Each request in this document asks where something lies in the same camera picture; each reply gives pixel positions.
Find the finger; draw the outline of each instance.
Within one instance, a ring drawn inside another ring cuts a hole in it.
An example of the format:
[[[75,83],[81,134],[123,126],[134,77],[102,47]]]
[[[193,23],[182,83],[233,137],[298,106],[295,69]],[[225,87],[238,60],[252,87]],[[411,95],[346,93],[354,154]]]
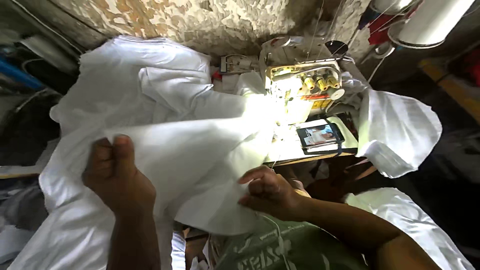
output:
[[[267,214],[270,212],[272,207],[274,207],[270,201],[250,195],[243,196],[240,198],[238,203],[252,210]]]
[[[136,171],[133,142],[127,135],[119,135],[113,141],[115,173],[130,174]]]
[[[101,138],[92,144],[87,166],[91,167],[99,162],[110,159],[112,159],[112,144],[107,138]]]
[[[247,171],[239,180],[239,184],[245,184],[252,179],[258,179],[264,177],[266,174],[273,173],[275,174],[272,169],[268,168],[265,165],[259,166],[257,168],[253,168]]]
[[[255,179],[248,184],[248,191],[251,195],[271,195],[280,191],[278,181],[271,177]]]

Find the blue object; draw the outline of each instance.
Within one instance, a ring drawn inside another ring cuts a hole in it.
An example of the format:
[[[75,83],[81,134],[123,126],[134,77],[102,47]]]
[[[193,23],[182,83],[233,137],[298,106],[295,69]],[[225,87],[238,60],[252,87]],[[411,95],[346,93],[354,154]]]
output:
[[[3,73],[4,75],[19,83],[22,83],[25,86],[33,88],[34,90],[42,90],[45,88],[45,86],[35,77],[9,64],[3,57],[0,57],[0,73]]]

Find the red fabric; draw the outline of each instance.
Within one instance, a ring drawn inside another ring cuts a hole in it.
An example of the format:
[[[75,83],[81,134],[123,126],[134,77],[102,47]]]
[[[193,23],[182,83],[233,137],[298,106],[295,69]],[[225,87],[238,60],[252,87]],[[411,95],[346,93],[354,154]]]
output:
[[[473,50],[464,58],[466,72],[470,74],[473,81],[480,86],[480,49]]]
[[[370,42],[370,45],[382,44],[390,40],[387,34],[388,28],[382,31],[377,31],[377,32],[375,31],[379,28],[382,28],[382,29],[386,28],[391,23],[396,22],[396,19],[393,19],[390,22],[388,22],[393,17],[394,17],[393,15],[384,14],[384,15],[381,15],[376,21],[374,21],[373,24],[368,25],[368,28],[370,29],[370,38],[368,39],[368,41]]]

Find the white cloth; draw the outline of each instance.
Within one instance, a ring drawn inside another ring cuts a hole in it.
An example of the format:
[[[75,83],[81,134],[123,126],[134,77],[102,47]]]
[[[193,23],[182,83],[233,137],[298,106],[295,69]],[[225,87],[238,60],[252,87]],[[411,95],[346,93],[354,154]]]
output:
[[[173,218],[215,233],[249,228],[255,216],[236,203],[236,180],[267,153],[267,97],[210,90],[209,58],[165,38],[117,37],[80,64],[50,112],[62,131],[39,178],[50,215],[9,269],[106,267],[114,217],[81,173],[91,143],[118,133],[132,137],[135,163],[157,189],[162,269],[171,269]]]
[[[385,187],[358,195],[345,202],[373,213],[408,234],[442,270],[474,270],[452,239],[412,199],[396,188]]]
[[[383,176],[418,170],[441,134],[430,106],[389,92],[363,91],[357,157],[367,157]]]

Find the right hand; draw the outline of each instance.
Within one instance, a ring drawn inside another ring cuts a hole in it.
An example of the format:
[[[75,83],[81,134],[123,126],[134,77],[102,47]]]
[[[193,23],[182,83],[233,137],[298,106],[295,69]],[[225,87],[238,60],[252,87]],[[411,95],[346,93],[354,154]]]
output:
[[[262,165],[246,172],[238,182],[245,184],[250,180],[249,193],[239,200],[239,204],[283,221],[303,221],[302,202],[306,197],[295,192],[280,174]]]

